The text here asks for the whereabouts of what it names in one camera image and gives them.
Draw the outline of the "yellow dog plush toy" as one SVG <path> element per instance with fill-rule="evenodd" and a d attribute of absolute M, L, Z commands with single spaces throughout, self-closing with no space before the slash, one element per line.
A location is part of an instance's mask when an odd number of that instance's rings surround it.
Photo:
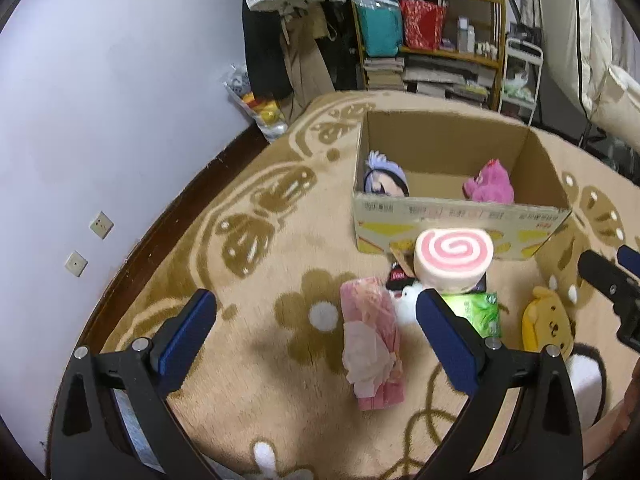
<path fill-rule="evenodd" d="M 523 312 L 522 339 L 525 351 L 541 352 L 553 344 L 564 360 L 570 357 L 574 336 L 570 318 L 556 292 L 542 286 L 533 289 L 533 300 Z"/>

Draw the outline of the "green tissue pack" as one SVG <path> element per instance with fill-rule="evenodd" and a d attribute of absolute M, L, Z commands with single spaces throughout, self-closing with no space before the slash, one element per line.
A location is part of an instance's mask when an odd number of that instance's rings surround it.
<path fill-rule="evenodd" d="M 495 292 L 448 295 L 448 307 L 460 318 L 465 318 L 483 338 L 501 337 L 500 308 Z"/>

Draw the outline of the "pink tissue pack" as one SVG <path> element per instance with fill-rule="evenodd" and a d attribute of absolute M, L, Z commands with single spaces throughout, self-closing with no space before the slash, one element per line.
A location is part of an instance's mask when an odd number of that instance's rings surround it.
<path fill-rule="evenodd" d="M 343 367 L 363 411 L 405 400 L 400 333 L 390 293 L 377 278 L 357 278 L 340 289 Z"/>

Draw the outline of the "pink swirl roll pillow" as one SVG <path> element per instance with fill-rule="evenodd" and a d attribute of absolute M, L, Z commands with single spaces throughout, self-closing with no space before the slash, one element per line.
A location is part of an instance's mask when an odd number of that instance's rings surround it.
<path fill-rule="evenodd" d="M 486 274 L 494 243 L 480 229 L 429 229 L 416 239 L 413 271 L 423 285 L 442 294 L 473 289 Z"/>

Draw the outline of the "white penguin plush black hat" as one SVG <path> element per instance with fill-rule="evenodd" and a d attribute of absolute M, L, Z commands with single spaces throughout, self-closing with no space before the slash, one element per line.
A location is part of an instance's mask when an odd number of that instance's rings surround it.
<path fill-rule="evenodd" d="M 424 291 L 423 284 L 409 276 L 402 270 L 400 264 L 395 262 L 390 267 L 385 287 L 390 294 L 397 323 L 400 326 L 414 324 L 416 322 L 416 300 Z"/>

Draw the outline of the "pink fluffy plush toy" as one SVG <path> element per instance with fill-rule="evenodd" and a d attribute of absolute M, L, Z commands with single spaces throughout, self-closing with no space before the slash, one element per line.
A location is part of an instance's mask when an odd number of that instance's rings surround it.
<path fill-rule="evenodd" d="M 499 159 L 491 159 L 473 179 L 462 186 L 468 200 L 477 203 L 496 203 L 511 205 L 514 203 L 514 189 L 509 173 Z"/>

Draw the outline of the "white reclining chair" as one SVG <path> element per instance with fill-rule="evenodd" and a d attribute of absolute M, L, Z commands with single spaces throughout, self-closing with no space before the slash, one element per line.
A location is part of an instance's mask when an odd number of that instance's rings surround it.
<path fill-rule="evenodd" d="M 539 0 L 551 78 L 595 126 L 639 142 L 639 39 L 615 0 Z"/>

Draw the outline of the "white metal trolley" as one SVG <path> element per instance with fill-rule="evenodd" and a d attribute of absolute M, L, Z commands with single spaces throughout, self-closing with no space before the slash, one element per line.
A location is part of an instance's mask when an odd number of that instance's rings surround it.
<path fill-rule="evenodd" d="M 498 112 L 530 126 L 538 106 L 544 51 L 516 37 L 506 38 Z"/>

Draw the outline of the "purple haired plush doll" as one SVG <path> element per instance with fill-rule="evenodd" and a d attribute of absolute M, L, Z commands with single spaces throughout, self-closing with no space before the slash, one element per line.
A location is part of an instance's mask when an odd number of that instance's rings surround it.
<path fill-rule="evenodd" d="M 367 157 L 363 191 L 395 197 L 406 197 L 410 194 L 404 170 L 378 151 L 370 151 Z"/>

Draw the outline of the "wooden shelf unit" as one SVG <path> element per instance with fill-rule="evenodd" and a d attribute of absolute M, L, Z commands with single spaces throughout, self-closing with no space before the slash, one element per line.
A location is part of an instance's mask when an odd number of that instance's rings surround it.
<path fill-rule="evenodd" d="M 363 87 L 495 110 L 506 62 L 506 0 L 350 0 Z"/>

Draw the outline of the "stack of books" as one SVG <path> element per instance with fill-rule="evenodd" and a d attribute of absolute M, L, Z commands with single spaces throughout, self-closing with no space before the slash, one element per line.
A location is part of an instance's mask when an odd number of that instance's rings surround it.
<path fill-rule="evenodd" d="M 398 90 L 405 91 L 406 84 L 402 79 L 405 70 L 405 59 L 401 56 L 394 58 L 365 58 L 363 69 L 367 76 L 369 90 Z"/>

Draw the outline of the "teal bag on shelf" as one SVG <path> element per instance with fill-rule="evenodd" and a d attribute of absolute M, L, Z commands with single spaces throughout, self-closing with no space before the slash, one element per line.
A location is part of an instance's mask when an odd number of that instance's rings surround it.
<path fill-rule="evenodd" d="M 371 58 L 393 58 L 402 43 L 398 0 L 352 0 L 356 4 L 364 50 Z"/>

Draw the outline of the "black hanging garment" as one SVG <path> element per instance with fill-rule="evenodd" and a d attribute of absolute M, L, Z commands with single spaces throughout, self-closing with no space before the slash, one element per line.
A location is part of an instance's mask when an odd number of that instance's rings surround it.
<path fill-rule="evenodd" d="M 245 63 L 254 96 L 283 100 L 293 88 L 281 47 L 282 23 L 278 12 L 259 12 L 242 5 Z"/>

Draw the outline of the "beige hanging coat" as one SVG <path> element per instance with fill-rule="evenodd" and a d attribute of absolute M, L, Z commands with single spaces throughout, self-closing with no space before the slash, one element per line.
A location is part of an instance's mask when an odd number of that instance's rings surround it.
<path fill-rule="evenodd" d="M 283 21 L 281 48 L 292 93 L 278 101 L 286 122 L 291 125 L 318 96 L 334 91 L 318 39 L 329 39 L 329 27 L 322 7 L 290 14 Z"/>

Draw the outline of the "white wall socket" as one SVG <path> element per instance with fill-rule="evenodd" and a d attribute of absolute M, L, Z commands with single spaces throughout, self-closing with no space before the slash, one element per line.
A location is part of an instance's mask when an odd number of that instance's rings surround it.
<path fill-rule="evenodd" d="M 66 259 L 64 266 L 65 269 L 73 274 L 75 278 L 80 278 L 82 272 L 88 264 L 88 260 L 83 257 L 79 252 L 72 252 Z"/>
<path fill-rule="evenodd" d="M 107 237 L 108 234 L 110 234 L 113 226 L 114 222 L 110 218 L 108 218 L 103 211 L 100 211 L 96 215 L 96 218 L 94 218 L 90 223 L 89 228 L 94 234 L 96 234 L 97 237 L 99 237 L 101 240 L 104 240 L 104 238 Z"/>

